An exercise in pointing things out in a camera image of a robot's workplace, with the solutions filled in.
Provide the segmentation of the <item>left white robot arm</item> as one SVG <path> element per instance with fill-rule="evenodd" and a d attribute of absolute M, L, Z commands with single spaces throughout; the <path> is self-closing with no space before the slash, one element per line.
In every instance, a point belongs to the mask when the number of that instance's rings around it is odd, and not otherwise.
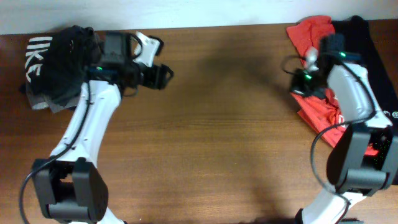
<path fill-rule="evenodd" d="M 69 27 L 30 39 L 25 55 L 27 85 L 34 95 L 66 106 L 77 100 L 65 134 L 50 156 L 36 159 L 33 182 L 45 218 L 59 223 L 118 223 L 108 208 L 108 188 L 97 169 L 98 153 L 109 120 L 125 89 L 162 90 L 173 77 L 155 65 L 160 38 L 140 32 L 107 32 Z"/>

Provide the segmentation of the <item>red polo shirt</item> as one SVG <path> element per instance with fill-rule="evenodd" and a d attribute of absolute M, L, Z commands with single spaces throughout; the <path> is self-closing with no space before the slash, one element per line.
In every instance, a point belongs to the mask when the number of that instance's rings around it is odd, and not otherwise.
<path fill-rule="evenodd" d="M 305 57 L 310 47 L 318 50 L 321 38 L 334 33 L 335 28 L 329 16 L 312 16 L 296 26 L 287 28 L 287 35 L 302 57 Z M 315 96 L 304 98 L 296 94 L 292 96 L 301 106 L 298 114 L 316 132 L 319 133 L 333 124 L 338 125 L 337 128 L 327 131 L 322 136 L 330 146 L 335 147 L 346 131 L 346 126 L 342 124 L 345 121 L 344 116 L 348 114 L 349 120 L 354 120 L 355 107 L 358 103 L 367 103 L 369 98 L 362 87 L 358 90 L 350 90 L 346 86 L 340 88 L 336 83 L 332 84 L 331 89 L 326 89 L 325 94 L 326 98 L 323 99 Z"/>

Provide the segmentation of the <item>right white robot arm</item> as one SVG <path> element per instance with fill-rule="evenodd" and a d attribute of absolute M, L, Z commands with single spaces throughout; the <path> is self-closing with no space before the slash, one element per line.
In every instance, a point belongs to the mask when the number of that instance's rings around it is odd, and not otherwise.
<path fill-rule="evenodd" d="M 341 34 L 322 38 L 320 49 L 307 54 L 305 68 L 292 79 L 290 90 L 299 96 L 331 89 L 346 126 L 328 156 L 326 181 L 311 163 L 322 191 L 297 212 L 295 223 L 346 223 L 350 208 L 388 189 L 397 175 L 397 130 L 377 102 L 361 55 L 345 51 L 344 43 Z"/>

